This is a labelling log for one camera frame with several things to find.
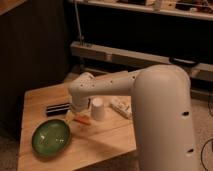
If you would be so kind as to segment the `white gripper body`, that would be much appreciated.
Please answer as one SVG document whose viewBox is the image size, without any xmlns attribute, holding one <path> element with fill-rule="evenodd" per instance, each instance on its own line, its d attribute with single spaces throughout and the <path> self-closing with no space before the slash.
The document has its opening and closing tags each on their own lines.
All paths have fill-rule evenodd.
<svg viewBox="0 0 213 171">
<path fill-rule="evenodd" d="M 85 109 L 85 105 L 76 105 L 73 101 L 70 101 L 70 109 L 65 114 L 66 123 L 70 124 L 75 118 L 83 118 L 90 121 L 90 118 L 83 113 Z"/>
</svg>

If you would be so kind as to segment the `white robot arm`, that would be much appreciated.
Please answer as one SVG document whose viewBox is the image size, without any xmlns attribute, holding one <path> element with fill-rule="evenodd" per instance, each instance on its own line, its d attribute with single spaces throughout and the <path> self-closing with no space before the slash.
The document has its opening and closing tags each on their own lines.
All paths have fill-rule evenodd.
<svg viewBox="0 0 213 171">
<path fill-rule="evenodd" d="M 141 171 L 199 171 L 191 113 L 191 82 L 175 65 L 153 65 L 102 78 L 86 72 L 68 86 L 80 112 L 94 95 L 130 96 Z"/>
</svg>

